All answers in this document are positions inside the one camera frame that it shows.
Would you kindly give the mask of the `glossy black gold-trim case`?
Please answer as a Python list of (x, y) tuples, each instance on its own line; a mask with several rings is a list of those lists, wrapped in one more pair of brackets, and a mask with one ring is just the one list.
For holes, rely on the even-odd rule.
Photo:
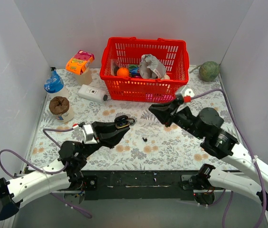
[(116, 117), (114, 120), (114, 123), (117, 129), (121, 129), (121, 128), (129, 126), (128, 117), (126, 115), (121, 115), (121, 116)]

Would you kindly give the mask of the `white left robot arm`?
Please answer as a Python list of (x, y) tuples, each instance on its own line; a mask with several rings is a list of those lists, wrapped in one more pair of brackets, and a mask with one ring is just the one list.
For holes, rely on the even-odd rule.
[(130, 130), (134, 120), (122, 115), (114, 122), (73, 125), (70, 131), (80, 134), (81, 141), (65, 141), (59, 146), (58, 158), (42, 168), (10, 180), (0, 178), (0, 221), (19, 212), (28, 203), (58, 190), (78, 190), (84, 185), (81, 172), (87, 158), (101, 147), (114, 148)]

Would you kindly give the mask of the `taped black charging case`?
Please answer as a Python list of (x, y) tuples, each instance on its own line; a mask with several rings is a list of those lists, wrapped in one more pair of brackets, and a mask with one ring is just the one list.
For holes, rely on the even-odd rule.
[(133, 119), (133, 118), (128, 118), (127, 121), (128, 121), (128, 123), (129, 123), (130, 125), (134, 125), (135, 122), (136, 122), (135, 119)]

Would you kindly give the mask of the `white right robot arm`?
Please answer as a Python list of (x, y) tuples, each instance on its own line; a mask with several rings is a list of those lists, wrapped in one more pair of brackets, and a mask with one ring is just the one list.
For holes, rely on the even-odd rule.
[(213, 108), (202, 109), (194, 116), (190, 108), (175, 99), (169, 103), (153, 104), (149, 111), (165, 126), (175, 123), (192, 136), (203, 140), (200, 146), (211, 156), (228, 163), (246, 176), (225, 173), (211, 165), (203, 165), (196, 177), (197, 185), (227, 188), (260, 203), (268, 211), (268, 165), (252, 158), (235, 137), (221, 128), (224, 120)]

